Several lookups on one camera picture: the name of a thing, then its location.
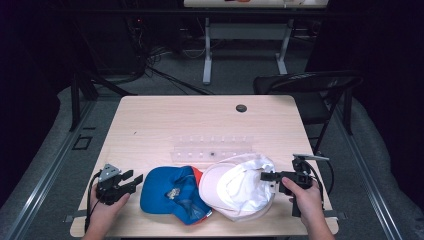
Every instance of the chair backrest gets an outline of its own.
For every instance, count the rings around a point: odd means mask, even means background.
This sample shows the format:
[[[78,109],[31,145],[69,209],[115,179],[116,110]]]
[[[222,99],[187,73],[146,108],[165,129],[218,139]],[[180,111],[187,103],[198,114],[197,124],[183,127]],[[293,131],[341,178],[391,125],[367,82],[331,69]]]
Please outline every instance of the chair backrest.
[[[305,72],[270,77],[257,77],[254,81],[255,94],[272,92],[301,93],[336,91],[343,93],[363,81],[358,71]]]

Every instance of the baseball cap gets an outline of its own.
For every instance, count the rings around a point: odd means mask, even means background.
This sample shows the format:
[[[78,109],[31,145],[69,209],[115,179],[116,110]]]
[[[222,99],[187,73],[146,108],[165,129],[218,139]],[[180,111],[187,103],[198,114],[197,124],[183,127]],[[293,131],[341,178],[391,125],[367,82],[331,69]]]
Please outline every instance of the baseball cap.
[[[203,173],[200,197],[232,221],[256,219],[269,210],[275,196],[274,186],[260,180],[261,172],[271,171],[275,172],[274,163],[262,154],[222,160]]]
[[[202,172],[195,167],[158,167],[144,181],[140,208],[150,214],[174,214],[184,224],[199,223],[212,213],[199,196]]]

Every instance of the human arm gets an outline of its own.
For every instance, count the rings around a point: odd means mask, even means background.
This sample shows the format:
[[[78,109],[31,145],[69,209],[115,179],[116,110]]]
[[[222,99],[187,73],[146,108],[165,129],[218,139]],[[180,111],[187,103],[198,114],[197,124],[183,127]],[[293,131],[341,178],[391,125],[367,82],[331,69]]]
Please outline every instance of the human arm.
[[[283,177],[282,183],[296,196],[297,205],[302,213],[301,220],[308,231],[309,239],[335,239],[325,221],[318,183],[313,181],[312,186],[306,190],[286,177]]]
[[[90,217],[90,225],[82,239],[103,239],[109,229],[112,227],[112,224],[115,221],[119,211],[128,202],[129,198],[130,194],[126,193],[117,202],[109,206],[98,202],[96,191],[91,191],[90,205],[92,208],[92,214]]]

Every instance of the white cap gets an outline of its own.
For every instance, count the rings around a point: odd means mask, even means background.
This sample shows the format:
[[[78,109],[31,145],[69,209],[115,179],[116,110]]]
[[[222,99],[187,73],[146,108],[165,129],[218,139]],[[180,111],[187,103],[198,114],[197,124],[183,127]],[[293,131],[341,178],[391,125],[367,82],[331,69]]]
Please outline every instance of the white cap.
[[[267,157],[247,153],[222,160],[203,173],[199,194],[210,207],[233,221],[264,215],[274,199],[271,183],[261,181],[261,172],[275,172]]]

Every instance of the blue cap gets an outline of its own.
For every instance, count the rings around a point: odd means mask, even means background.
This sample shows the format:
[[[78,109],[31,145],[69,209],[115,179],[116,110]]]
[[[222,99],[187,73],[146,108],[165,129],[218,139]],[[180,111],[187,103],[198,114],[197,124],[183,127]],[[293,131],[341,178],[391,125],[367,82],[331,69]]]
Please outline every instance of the blue cap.
[[[141,209],[151,214],[174,214],[186,225],[204,220],[212,209],[199,196],[201,176],[202,172],[191,166],[153,169],[143,184]]]

